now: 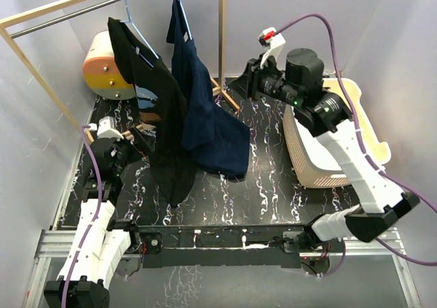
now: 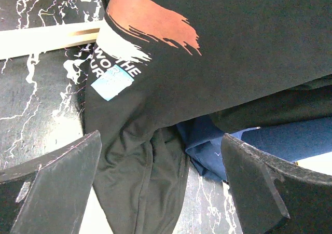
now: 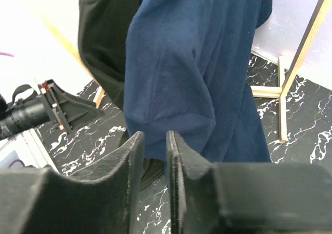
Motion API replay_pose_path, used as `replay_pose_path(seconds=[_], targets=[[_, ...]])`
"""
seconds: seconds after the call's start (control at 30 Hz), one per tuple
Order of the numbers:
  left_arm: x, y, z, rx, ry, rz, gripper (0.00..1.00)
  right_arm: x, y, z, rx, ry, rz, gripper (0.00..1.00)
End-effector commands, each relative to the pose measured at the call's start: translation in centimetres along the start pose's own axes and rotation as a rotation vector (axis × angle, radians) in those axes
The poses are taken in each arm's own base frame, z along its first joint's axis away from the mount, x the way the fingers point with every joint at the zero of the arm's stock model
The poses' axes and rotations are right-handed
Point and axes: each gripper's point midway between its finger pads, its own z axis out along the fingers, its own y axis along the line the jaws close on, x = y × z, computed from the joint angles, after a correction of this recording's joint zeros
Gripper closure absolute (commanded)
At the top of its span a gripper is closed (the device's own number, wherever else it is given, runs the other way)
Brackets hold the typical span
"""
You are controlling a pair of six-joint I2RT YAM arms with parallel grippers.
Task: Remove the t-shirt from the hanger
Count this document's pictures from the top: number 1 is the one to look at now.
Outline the navy blue t shirt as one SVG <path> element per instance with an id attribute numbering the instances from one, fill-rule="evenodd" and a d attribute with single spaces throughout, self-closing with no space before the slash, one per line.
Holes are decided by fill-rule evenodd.
<path id="1" fill-rule="evenodd" d="M 188 40 L 178 0 L 173 0 L 167 43 L 171 73 L 187 102 L 182 146 L 203 170 L 240 178 L 249 166 L 250 129 L 215 103 L 206 66 Z"/>

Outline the light blue hanger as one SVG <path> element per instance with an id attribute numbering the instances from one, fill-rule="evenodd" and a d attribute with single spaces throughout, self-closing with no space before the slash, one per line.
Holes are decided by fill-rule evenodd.
<path id="1" fill-rule="evenodd" d="M 182 0 L 178 0 L 178 1 L 179 1 L 180 9 L 182 11 L 182 18 L 183 18 L 183 21 L 184 21 L 184 24 L 185 24 L 185 27 L 186 27 L 186 32 L 187 32 L 188 40 L 192 40 L 193 37 L 192 37 L 192 34 L 191 34 L 191 29 L 190 29 L 190 26 L 189 26 L 189 23 L 188 23 L 188 19 L 186 17 L 186 12 L 185 12 L 185 9 L 184 9 L 184 6 L 183 6 L 183 2 L 182 2 Z"/>
<path id="2" fill-rule="evenodd" d="M 130 23 L 132 25 L 132 27 L 134 28 L 134 30 L 137 32 L 137 34 L 139 35 L 139 37 L 142 39 L 144 45 L 146 45 L 150 51 L 152 52 L 152 54 L 155 56 L 155 58 L 159 58 L 158 54 L 154 51 L 154 49 L 150 46 L 149 42 L 145 39 L 145 37 L 142 35 L 142 33 L 139 31 L 139 29 L 137 28 L 137 26 L 135 25 L 135 22 L 132 19 L 132 16 L 130 14 L 130 9 L 129 9 L 129 5 L 128 5 L 128 0 L 124 0 L 125 3 L 125 7 L 126 7 L 126 14 L 127 14 L 127 20 L 121 20 L 121 23 Z"/>

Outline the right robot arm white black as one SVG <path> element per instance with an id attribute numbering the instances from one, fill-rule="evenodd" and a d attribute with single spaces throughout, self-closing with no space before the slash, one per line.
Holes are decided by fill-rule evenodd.
<path id="1" fill-rule="evenodd" d="M 259 56 L 248 60 L 244 72 L 228 85 L 244 99 L 263 94 L 291 105 L 294 117 L 330 152 L 358 195 L 358 205 L 317 216 L 292 239 L 296 247 L 312 251 L 336 238 L 371 242 L 420 202 L 369 164 L 359 147 L 351 110 L 323 86 L 323 72 L 324 63 L 315 51 L 297 48 L 287 54 L 284 71 L 274 57 Z"/>

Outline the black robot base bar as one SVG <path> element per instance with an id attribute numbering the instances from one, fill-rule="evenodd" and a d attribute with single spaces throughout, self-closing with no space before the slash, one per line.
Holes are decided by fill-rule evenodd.
<path id="1" fill-rule="evenodd" d="M 321 243 L 302 225 L 140 226 L 142 266 L 280 266 L 343 253 L 338 240 Z"/>

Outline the black graphic t shirt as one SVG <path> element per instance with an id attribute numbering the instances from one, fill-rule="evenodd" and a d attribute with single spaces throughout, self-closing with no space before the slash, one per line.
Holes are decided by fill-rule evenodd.
<path id="1" fill-rule="evenodd" d="M 171 207 L 183 202 L 197 167 L 182 147 L 187 103 L 161 56 L 144 45 L 128 26 L 108 18 L 115 64 L 135 90 L 139 115 L 149 142 L 147 153 L 155 183 Z"/>

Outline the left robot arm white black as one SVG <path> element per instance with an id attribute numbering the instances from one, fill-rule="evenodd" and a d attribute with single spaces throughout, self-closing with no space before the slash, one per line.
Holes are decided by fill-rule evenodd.
<path id="1" fill-rule="evenodd" d="M 140 138 L 97 139 L 83 164 L 81 214 L 66 262 L 47 281 L 49 307 L 108 307 L 109 286 L 125 252 L 135 252 L 141 236 L 133 221 L 113 221 L 124 169 L 151 152 Z"/>

